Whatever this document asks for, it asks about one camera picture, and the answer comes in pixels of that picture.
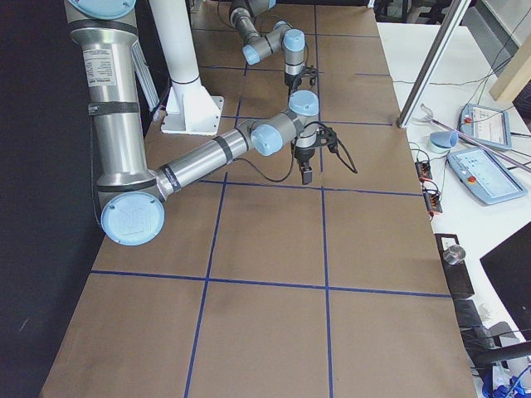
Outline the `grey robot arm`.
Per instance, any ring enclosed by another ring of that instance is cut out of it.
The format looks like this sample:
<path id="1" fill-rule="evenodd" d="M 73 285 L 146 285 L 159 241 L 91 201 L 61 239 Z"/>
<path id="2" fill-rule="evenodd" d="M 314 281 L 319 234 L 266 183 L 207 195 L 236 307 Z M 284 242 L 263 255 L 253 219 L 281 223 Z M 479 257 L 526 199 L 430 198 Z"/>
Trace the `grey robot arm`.
<path id="1" fill-rule="evenodd" d="M 259 33 L 254 18 L 269 11 L 276 1 L 232 1 L 229 21 L 243 40 L 242 53 L 249 66 L 256 65 L 265 58 L 282 52 L 285 60 L 285 85 L 289 92 L 297 90 L 305 69 L 305 35 L 286 21 L 277 22 L 265 35 Z"/>
<path id="2" fill-rule="evenodd" d="M 150 8 L 170 79 L 163 131 L 207 136 L 200 147 L 155 170 L 146 161 L 138 96 L 155 104 L 157 93 L 139 46 L 134 2 L 65 4 L 71 38 L 83 52 L 88 113 L 100 147 L 100 224 L 121 245 L 152 240 L 163 228 L 163 202 L 170 195 L 241 155 L 256 150 L 270 156 L 290 145 L 293 159 L 305 165 L 316 139 L 318 97 L 297 89 L 272 118 L 218 133 L 223 100 L 201 82 L 186 4 L 153 1 Z"/>

